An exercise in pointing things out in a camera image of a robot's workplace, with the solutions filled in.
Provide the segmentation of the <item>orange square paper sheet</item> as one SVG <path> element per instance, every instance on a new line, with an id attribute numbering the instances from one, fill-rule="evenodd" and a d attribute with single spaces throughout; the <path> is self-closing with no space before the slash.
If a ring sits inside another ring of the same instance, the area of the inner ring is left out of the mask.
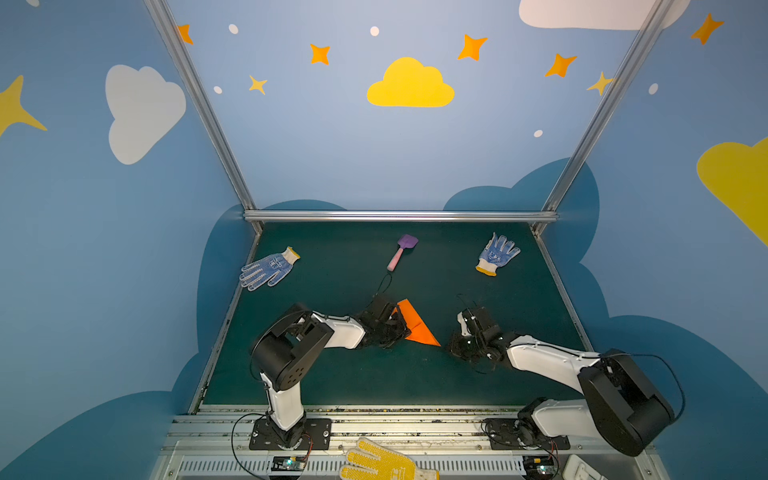
<path id="1" fill-rule="evenodd" d="M 403 316 L 406 326 L 410 333 L 405 337 L 406 340 L 420 343 L 423 345 L 440 347 L 441 344 L 427 327 L 424 320 L 418 314 L 411 302 L 404 299 L 397 303 L 398 311 Z"/>

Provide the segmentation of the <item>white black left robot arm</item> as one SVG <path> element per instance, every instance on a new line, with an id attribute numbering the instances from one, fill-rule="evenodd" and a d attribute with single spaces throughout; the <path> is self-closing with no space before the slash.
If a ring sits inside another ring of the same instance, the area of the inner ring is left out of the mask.
<path id="1" fill-rule="evenodd" d="M 334 316 L 302 303 L 290 306 L 251 348 L 251 368 L 265 385 L 269 410 L 266 431 L 282 449 L 306 437 L 300 382 L 326 349 L 388 349 L 411 334 L 400 307 L 376 294 L 356 315 Z"/>

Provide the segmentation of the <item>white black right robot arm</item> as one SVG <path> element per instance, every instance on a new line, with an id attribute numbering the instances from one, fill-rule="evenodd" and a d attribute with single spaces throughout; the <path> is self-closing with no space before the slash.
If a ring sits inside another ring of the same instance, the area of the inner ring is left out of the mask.
<path id="1" fill-rule="evenodd" d="M 600 438 L 636 457 L 681 416 L 636 363 L 617 349 L 579 351 L 514 332 L 504 332 L 483 307 L 457 315 L 452 355 L 476 363 L 530 372 L 565 385 L 578 400 L 537 398 L 492 440 L 514 448 L 544 448 L 570 436 Z"/>

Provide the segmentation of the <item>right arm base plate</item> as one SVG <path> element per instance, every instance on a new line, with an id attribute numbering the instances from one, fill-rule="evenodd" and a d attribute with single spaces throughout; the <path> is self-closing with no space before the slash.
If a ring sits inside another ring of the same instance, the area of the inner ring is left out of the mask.
<path id="1" fill-rule="evenodd" d="M 569 450 L 566 436 L 548 437 L 529 420 L 517 418 L 486 418 L 482 431 L 493 450 Z"/>

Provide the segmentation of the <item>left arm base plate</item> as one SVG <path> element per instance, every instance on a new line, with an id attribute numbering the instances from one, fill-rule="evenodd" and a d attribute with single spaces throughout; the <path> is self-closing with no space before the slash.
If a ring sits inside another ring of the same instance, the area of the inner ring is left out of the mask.
<path id="1" fill-rule="evenodd" d="M 253 427 L 248 448 L 257 450 L 327 450 L 332 420 L 302 419 L 289 430 L 281 430 L 270 418 L 259 419 Z"/>

